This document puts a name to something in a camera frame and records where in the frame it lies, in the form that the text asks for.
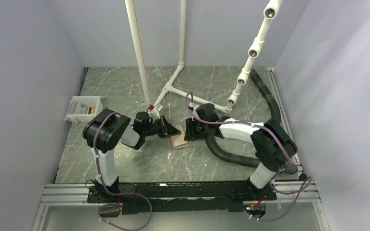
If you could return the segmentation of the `tan leather card holder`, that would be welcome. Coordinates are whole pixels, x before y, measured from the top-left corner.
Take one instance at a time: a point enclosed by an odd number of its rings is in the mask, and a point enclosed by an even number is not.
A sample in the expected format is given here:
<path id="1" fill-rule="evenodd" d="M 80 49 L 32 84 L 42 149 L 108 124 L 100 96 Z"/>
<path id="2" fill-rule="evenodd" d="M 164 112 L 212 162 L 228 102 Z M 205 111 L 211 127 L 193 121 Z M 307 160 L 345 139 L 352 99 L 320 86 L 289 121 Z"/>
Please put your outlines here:
<path id="1" fill-rule="evenodd" d="M 184 127 L 182 125 L 176 125 L 174 127 L 178 129 L 181 133 L 179 135 L 174 135 L 171 137 L 172 147 L 174 149 L 187 147 L 189 144 L 188 141 L 185 140 Z"/>

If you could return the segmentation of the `white card tray box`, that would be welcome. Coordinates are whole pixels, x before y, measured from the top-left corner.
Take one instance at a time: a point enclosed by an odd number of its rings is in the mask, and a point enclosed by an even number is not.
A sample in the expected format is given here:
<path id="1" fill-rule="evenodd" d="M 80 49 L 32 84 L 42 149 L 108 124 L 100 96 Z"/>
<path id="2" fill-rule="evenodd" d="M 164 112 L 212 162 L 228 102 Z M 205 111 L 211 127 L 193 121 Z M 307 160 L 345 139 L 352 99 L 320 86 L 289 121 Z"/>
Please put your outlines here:
<path id="1" fill-rule="evenodd" d="M 68 104 L 64 121 L 90 122 L 102 110 L 103 104 L 100 96 L 73 96 Z"/>

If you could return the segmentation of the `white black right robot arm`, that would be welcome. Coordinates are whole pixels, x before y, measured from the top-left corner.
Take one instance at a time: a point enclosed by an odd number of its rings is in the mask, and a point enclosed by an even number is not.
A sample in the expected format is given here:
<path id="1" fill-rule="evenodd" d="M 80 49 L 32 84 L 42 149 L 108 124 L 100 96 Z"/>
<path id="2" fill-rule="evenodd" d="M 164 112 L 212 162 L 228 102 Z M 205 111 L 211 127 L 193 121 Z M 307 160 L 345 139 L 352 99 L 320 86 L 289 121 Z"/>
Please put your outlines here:
<path id="1" fill-rule="evenodd" d="M 255 156 L 242 156 L 223 150 L 216 138 L 236 139 L 254 145 Z M 210 152 L 222 161 L 255 170 L 249 177 L 246 193 L 257 200 L 265 193 L 265 186 L 279 174 L 294 175 L 298 167 L 292 163 L 297 146 L 281 127 L 270 119 L 265 123 L 238 121 L 228 116 L 219 117 L 211 103 L 203 104 L 186 120 L 185 140 L 203 139 Z"/>

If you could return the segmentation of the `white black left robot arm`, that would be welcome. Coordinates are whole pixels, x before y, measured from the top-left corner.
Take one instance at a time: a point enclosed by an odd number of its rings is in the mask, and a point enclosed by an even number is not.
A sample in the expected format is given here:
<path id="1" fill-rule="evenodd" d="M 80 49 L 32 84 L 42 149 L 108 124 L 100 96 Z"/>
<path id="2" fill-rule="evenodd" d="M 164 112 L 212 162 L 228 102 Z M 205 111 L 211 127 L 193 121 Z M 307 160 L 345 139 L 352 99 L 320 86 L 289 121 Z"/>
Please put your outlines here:
<path id="1" fill-rule="evenodd" d="M 113 202 L 119 196 L 119 188 L 115 186 L 119 177 L 114 163 L 114 149 L 118 143 L 138 150 L 146 137 L 157 135 L 164 139 L 182 133 L 162 115 L 153 120 L 147 112 L 138 112 L 132 125 L 130 122 L 129 117 L 106 108 L 85 126 L 82 133 L 93 152 L 96 181 L 103 185 L 100 196 L 107 202 Z"/>

